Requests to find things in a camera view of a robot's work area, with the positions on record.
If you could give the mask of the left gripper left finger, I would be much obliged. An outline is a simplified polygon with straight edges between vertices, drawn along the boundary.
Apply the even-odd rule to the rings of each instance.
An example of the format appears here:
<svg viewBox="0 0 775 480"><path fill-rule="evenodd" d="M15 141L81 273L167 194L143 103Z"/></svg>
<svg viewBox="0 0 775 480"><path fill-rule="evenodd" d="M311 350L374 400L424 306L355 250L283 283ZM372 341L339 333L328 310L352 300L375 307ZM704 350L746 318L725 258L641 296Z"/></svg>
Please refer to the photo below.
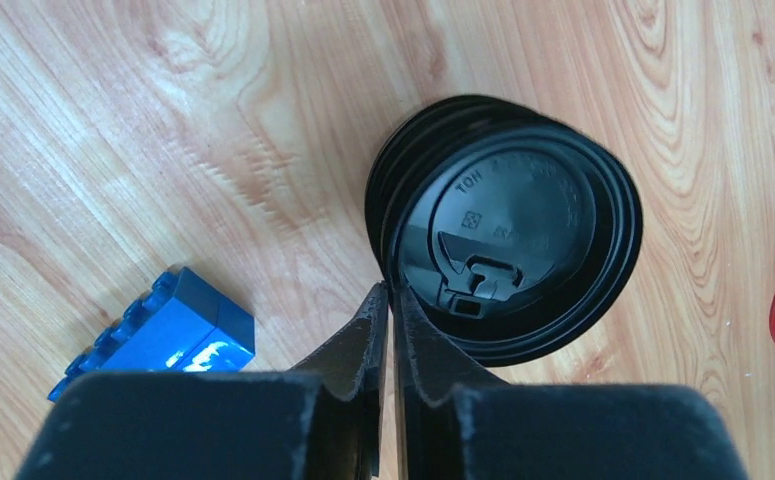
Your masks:
<svg viewBox="0 0 775 480"><path fill-rule="evenodd" d="M379 473L388 290L294 367L102 372L60 397L21 479L369 479Z"/></svg>

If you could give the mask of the black coffee lid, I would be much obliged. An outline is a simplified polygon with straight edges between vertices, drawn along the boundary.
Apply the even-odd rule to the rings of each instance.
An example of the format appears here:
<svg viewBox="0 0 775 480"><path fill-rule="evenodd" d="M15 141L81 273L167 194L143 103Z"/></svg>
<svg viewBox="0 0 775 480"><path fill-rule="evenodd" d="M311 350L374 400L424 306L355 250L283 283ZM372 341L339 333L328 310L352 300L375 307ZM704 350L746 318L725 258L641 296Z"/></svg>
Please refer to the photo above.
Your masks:
<svg viewBox="0 0 775 480"><path fill-rule="evenodd" d="M450 156L407 215L397 276L430 322L486 367L589 330L628 283L643 213L624 164L563 125L513 125Z"/></svg>

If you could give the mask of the stack of black lids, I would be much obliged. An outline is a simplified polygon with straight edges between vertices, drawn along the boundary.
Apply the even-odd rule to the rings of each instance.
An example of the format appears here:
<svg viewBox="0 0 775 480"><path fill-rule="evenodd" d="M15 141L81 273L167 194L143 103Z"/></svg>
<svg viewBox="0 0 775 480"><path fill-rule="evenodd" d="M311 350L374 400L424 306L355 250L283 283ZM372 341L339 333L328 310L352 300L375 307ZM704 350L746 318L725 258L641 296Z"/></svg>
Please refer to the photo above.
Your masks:
<svg viewBox="0 0 775 480"><path fill-rule="evenodd" d="M550 121L524 105L467 94L428 105L397 128L375 157L364 195L367 235L384 279L397 276L394 250L407 215L451 155L513 125Z"/></svg>

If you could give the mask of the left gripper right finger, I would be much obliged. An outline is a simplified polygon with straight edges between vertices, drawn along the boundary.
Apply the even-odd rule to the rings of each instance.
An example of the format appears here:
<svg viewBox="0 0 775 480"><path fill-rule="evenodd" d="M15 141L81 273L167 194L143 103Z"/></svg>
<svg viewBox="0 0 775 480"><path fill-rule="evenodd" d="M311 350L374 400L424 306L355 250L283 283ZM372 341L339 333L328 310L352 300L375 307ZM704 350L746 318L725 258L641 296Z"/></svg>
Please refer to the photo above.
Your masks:
<svg viewBox="0 0 775 480"><path fill-rule="evenodd" d="M518 385L393 294L405 479L743 479L717 410L680 385Z"/></svg>

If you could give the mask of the blue toy brick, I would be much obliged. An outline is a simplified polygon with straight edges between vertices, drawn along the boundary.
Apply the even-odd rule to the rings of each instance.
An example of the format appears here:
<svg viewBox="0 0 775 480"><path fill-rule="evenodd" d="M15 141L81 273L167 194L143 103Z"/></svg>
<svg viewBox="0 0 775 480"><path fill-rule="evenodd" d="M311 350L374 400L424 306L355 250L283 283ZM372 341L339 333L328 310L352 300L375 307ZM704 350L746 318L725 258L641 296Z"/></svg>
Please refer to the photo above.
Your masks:
<svg viewBox="0 0 775 480"><path fill-rule="evenodd" d="M235 372L255 354L254 317L183 267L163 272L73 359L47 399L56 402L80 376L98 370Z"/></svg>

